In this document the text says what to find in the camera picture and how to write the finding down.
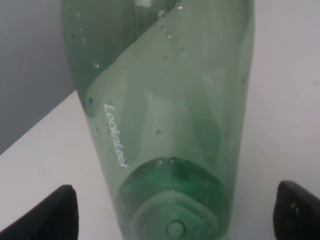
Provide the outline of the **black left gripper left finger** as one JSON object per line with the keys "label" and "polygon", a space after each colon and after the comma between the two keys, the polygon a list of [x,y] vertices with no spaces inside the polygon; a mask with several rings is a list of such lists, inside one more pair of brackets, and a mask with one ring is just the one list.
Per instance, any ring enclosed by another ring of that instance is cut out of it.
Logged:
{"label": "black left gripper left finger", "polygon": [[77,240],[78,237],[77,194],[69,184],[58,187],[0,232],[2,240]]}

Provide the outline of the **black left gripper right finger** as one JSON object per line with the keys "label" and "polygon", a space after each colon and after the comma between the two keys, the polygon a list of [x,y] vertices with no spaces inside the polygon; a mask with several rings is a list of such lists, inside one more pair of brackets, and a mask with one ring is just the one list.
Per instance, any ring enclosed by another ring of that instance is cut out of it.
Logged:
{"label": "black left gripper right finger", "polygon": [[277,240],[318,240],[320,198],[294,181],[282,180],[277,187],[273,231]]}

